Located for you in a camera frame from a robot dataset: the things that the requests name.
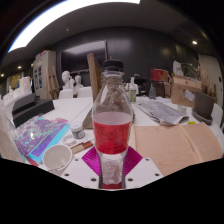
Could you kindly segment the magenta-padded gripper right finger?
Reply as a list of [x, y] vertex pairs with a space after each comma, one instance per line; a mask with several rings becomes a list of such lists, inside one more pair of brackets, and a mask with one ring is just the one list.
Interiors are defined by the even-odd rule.
[[143, 187], [162, 177], [163, 174], [151, 158], [143, 158], [132, 147], [128, 148], [124, 159], [124, 178], [127, 189]]

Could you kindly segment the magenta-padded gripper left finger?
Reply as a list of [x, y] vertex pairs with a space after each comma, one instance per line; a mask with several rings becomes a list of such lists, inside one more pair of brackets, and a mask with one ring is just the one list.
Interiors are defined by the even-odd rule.
[[92, 147], [82, 157], [75, 156], [61, 177], [84, 188], [98, 189], [100, 173], [100, 159]]

